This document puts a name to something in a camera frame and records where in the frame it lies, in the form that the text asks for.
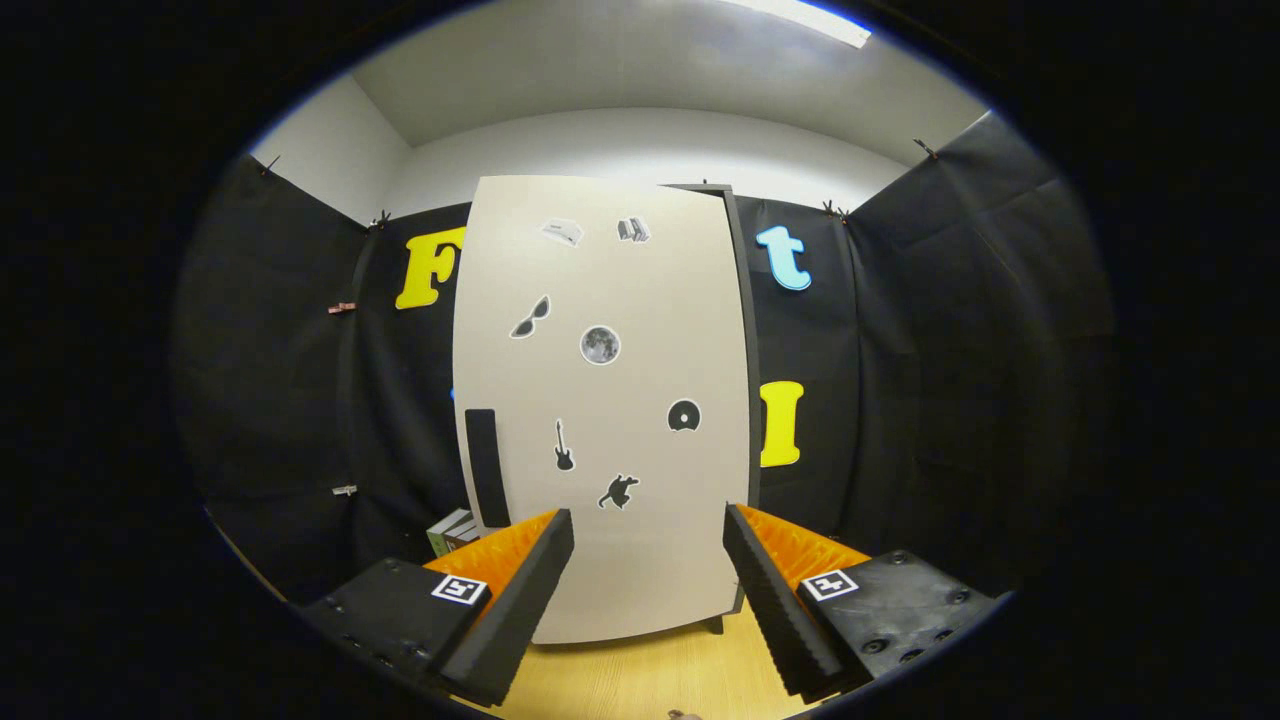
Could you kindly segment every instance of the guitar sticker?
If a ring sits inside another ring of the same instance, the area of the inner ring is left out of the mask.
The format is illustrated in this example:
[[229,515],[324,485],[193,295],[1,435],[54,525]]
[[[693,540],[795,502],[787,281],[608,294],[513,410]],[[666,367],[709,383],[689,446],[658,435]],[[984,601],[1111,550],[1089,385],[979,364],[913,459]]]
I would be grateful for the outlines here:
[[625,480],[622,479],[622,475],[613,478],[613,482],[609,483],[608,492],[605,492],[604,496],[596,501],[596,505],[600,507],[600,510],[608,510],[607,507],[604,507],[604,501],[609,500],[613,501],[613,505],[618,510],[626,510],[627,502],[631,501],[631,496],[627,495],[627,488],[635,484],[640,484],[640,480],[632,478],[631,475],[627,475],[627,479]]
[[556,466],[568,473],[573,469],[573,451],[564,447],[564,433],[561,429],[559,418],[556,419],[556,438],[559,439],[559,445],[556,446]]

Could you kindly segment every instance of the book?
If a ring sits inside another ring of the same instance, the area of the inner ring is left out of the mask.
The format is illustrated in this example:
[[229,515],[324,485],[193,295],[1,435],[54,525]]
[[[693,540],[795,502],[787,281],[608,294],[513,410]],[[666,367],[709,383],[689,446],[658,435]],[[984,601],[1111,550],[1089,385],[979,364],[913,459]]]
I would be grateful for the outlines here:
[[466,534],[468,530],[475,530],[475,529],[476,529],[475,519],[468,519],[466,523],[462,523],[461,525],[454,525],[453,528],[444,532],[444,546],[449,548],[449,551],[454,551],[462,547],[463,544],[466,544],[465,542],[461,542],[462,536]]
[[435,551],[435,556],[440,557],[449,551],[448,546],[444,544],[444,533],[471,520],[471,511],[463,507],[454,510],[445,515],[439,523],[431,525],[426,529],[426,538],[431,541],[431,550]]
[[471,528],[470,530],[453,538],[453,550],[457,550],[465,544],[471,544],[480,539],[480,528]]

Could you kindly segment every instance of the white wall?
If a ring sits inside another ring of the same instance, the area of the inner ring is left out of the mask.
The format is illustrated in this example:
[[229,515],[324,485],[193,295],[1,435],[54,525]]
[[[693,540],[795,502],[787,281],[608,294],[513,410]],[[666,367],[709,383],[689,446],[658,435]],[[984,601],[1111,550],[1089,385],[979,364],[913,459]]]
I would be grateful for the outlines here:
[[392,217],[470,202],[483,176],[727,183],[751,197],[852,210],[906,172],[790,126],[699,110],[623,108],[498,123],[412,150],[381,205]]
[[339,213],[369,224],[408,143],[351,76],[342,76],[287,115],[250,154]]

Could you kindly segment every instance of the ceiling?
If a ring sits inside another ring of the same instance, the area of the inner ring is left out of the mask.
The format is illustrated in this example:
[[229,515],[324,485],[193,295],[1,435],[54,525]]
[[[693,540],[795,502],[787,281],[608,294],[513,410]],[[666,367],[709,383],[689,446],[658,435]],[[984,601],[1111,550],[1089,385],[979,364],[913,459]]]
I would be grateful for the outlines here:
[[873,33],[861,49],[717,0],[498,0],[353,72],[411,146],[547,113],[680,108],[785,123],[905,165],[986,108]]

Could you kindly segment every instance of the black fabric backdrop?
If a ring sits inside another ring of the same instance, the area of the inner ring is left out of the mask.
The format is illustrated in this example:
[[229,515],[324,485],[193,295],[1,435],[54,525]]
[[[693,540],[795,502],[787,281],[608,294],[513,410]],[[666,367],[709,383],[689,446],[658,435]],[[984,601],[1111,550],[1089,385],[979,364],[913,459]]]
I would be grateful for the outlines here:
[[364,229],[243,158],[210,199],[174,300],[174,411],[215,523],[288,598],[351,577],[337,384]]
[[[369,231],[260,170],[232,170],[192,246],[178,410],[214,519],[306,602],[383,557],[430,559],[425,528],[467,503],[457,275],[433,281],[431,305],[394,301],[406,243],[465,227],[470,205]],[[805,388],[800,460],[760,470],[759,506],[864,552],[910,548],[987,593],[1033,571],[1100,471],[1114,332],[1053,169],[988,115],[844,223],[737,208],[760,383]],[[774,225],[804,241],[809,288],[773,279],[754,238]],[[357,310],[329,315],[338,301]],[[346,484],[353,497],[332,493]]]
[[[858,323],[852,264],[840,218],[791,202],[737,197],[759,337],[760,384],[804,386],[796,404],[800,459],[760,469],[760,509],[832,534],[840,527],[858,439]],[[756,233],[774,225],[804,242],[796,265],[810,284],[786,290],[773,279]],[[768,423],[768,409],[760,402]]]
[[992,114],[847,222],[863,414],[842,537],[1009,589],[1070,542],[1102,471],[1115,320],[1088,223]]

